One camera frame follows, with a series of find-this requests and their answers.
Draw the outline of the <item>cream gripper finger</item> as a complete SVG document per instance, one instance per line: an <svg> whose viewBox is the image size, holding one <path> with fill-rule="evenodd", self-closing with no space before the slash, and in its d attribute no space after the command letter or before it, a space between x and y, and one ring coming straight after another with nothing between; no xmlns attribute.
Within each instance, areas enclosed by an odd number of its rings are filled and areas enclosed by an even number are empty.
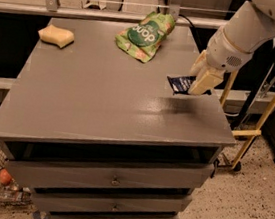
<svg viewBox="0 0 275 219"><path fill-rule="evenodd" d="M223 77L224 70L204 68L196 75L196 79L190 85L188 93L192 95L202 95L207 90L211 90L221 84Z"/></svg>
<svg viewBox="0 0 275 219"><path fill-rule="evenodd" d="M205 68L207 68L207 58L206 58L206 50L203 50L198 58L193 63L192 67L190 68L190 76L196 77L199 76L201 73L205 71Z"/></svg>

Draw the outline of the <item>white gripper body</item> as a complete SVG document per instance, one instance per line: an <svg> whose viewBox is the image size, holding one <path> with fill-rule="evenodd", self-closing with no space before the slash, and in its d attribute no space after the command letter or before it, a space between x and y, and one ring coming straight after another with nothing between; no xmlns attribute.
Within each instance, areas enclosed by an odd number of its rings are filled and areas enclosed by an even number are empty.
<svg viewBox="0 0 275 219"><path fill-rule="evenodd" d="M206 58L209 66L226 73L239 70L251 60L253 54L242 52L230 43L224 33L224 28L219 28L209 39L206 48Z"/></svg>

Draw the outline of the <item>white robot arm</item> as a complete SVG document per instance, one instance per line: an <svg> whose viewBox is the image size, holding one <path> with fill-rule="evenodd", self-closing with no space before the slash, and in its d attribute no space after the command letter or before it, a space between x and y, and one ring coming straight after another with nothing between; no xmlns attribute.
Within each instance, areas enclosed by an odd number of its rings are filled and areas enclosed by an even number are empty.
<svg viewBox="0 0 275 219"><path fill-rule="evenodd" d="M189 94L202 95L251 60L263 43L275 38L275 0L246 1L209 39L190 69Z"/></svg>

